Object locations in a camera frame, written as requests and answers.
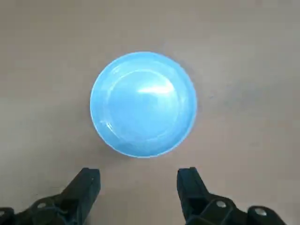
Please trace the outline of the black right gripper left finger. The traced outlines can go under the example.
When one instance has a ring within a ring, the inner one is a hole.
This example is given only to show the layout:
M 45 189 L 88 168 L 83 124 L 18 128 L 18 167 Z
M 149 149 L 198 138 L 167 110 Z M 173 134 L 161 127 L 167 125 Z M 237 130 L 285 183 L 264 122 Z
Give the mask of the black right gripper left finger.
M 100 171 L 83 168 L 59 194 L 41 198 L 22 212 L 1 207 L 2 225 L 83 225 L 100 192 Z

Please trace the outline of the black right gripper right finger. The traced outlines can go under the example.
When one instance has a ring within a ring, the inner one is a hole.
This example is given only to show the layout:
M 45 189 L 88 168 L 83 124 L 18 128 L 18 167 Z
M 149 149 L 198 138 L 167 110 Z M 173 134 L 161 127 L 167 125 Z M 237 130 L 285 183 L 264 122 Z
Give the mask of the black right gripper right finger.
M 187 225 L 284 225 L 272 209 L 251 206 L 246 212 L 226 197 L 210 193 L 194 167 L 177 173 L 177 191 Z

